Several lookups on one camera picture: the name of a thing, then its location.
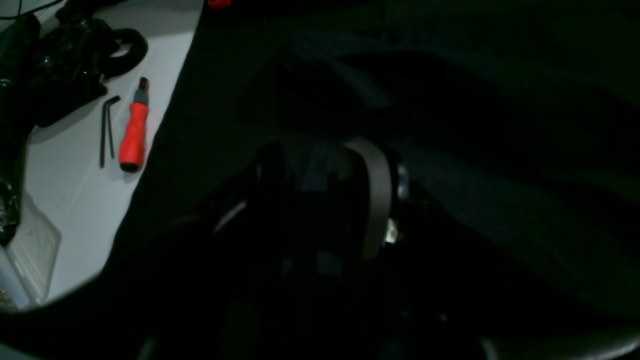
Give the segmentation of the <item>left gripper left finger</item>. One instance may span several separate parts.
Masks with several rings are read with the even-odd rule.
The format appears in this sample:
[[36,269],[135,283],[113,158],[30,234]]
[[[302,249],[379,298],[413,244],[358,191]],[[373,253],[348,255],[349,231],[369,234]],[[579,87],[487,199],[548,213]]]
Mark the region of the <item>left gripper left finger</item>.
[[253,235],[279,236],[290,215],[293,183],[280,142],[259,148],[253,161]]

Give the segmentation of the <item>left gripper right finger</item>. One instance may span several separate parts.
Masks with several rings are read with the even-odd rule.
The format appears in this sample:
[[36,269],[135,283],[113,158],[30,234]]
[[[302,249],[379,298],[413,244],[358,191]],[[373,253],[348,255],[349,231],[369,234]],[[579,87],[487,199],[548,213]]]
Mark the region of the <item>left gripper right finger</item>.
[[354,189],[352,200],[363,212],[359,257],[373,260],[402,239],[400,212],[410,197],[409,171],[400,153],[370,139],[346,141],[340,151],[340,180]]

